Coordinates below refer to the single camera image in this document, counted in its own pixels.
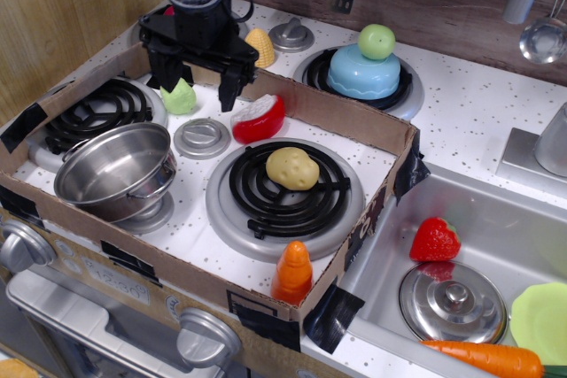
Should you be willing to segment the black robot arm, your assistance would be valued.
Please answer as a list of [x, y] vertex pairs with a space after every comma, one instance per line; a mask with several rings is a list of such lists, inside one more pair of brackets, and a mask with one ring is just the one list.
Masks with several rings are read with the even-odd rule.
[[163, 89], [171, 91], [183, 76], [185, 62], [221, 76], [221, 110], [234, 107], [244, 86], [255, 79], [256, 49], [239, 35], [242, 18], [232, 15], [232, 0], [168, 0], [173, 13], [163, 10], [139, 19], [140, 41], [146, 48], [151, 71]]

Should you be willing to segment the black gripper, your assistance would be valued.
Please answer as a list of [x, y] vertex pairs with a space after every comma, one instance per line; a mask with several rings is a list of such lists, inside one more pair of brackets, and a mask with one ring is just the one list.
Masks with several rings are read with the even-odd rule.
[[188, 62], [221, 75], [222, 112], [230, 112], [244, 86], [255, 80], [258, 52], [239, 36], [235, 17], [222, 5], [201, 13], [177, 11], [142, 16], [140, 40], [159, 85], [172, 92], [180, 79], [190, 82]]

